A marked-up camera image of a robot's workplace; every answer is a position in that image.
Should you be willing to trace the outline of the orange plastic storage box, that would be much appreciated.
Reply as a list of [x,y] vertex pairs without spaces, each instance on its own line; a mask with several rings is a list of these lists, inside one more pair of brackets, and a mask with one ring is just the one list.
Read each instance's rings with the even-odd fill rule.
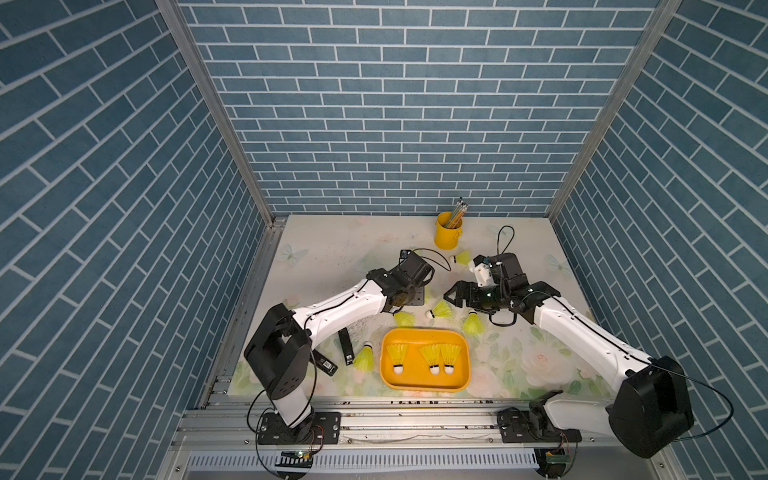
[[392,389],[458,393],[472,377],[469,345],[452,330],[396,328],[383,338],[379,373]]

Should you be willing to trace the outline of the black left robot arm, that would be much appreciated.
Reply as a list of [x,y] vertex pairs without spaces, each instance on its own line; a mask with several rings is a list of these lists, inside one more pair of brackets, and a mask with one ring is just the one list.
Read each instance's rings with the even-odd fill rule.
[[243,358],[286,427],[298,432],[314,414],[302,389],[314,348],[357,321],[406,306],[433,276],[425,259],[403,250],[393,268],[371,270],[335,296],[293,310],[282,303],[267,310]]

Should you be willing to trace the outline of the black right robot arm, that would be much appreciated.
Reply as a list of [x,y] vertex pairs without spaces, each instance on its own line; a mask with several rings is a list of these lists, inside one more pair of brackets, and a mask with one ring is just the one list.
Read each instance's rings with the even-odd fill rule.
[[612,398],[573,400],[552,390],[529,404],[531,435],[594,432],[617,439],[649,459],[694,425],[683,368],[653,358],[590,321],[546,282],[531,283],[512,253],[479,255],[469,263],[474,281],[458,281],[443,298],[488,317],[506,310],[560,340],[609,385]]

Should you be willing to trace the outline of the black robot base joint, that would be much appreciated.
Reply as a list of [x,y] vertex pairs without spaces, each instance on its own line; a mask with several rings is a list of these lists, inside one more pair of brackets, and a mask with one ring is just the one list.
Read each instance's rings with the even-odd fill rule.
[[576,429],[560,429],[545,412],[547,401],[562,390],[552,390],[528,403],[527,410],[508,407],[497,414],[497,423],[504,443],[564,443],[581,442],[582,435]]

